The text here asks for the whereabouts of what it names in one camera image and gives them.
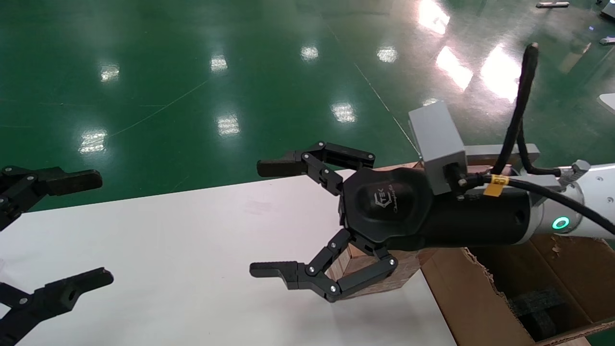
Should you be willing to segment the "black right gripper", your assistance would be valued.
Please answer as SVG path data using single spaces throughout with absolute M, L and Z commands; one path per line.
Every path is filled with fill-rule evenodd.
M 505 190 L 490 197 L 475 189 L 463 199 L 452 192 L 436 195 L 424 171 L 410 167 L 376 171 L 371 169 L 374 164 L 373 153 L 322 141 L 288 151 L 279 159 L 259 160 L 260 177 L 307 175 L 330 194 L 342 195 L 346 229 L 339 230 L 308 264 L 254 262 L 250 275 L 279 277 L 288 290 L 312 290 L 333 303 L 391 276 L 398 261 L 388 249 L 508 246 L 529 233 L 531 204 L 525 192 Z M 356 172 L 344 182 L 329 165 Z M 332 280 L 326 271 L 349 245 L 362 246 L 376 261 Z

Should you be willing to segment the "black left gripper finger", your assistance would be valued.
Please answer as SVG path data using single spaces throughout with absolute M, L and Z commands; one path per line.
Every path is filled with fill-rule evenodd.
M 99 171 L 67 173 L 60 167 L 31 170 L 6 166 L 0 172 L 0 230 L 6 229 L 46 196 L 95 190 L 103 185 Z
M 112 273 L 101 267 L 53 281 L 32 294 L 1 283 L 0 302 L 9 311 L 0 320 L 0 344 L 15 346 L 38 324 L 72 311 L 81 295 L 113 281 Z

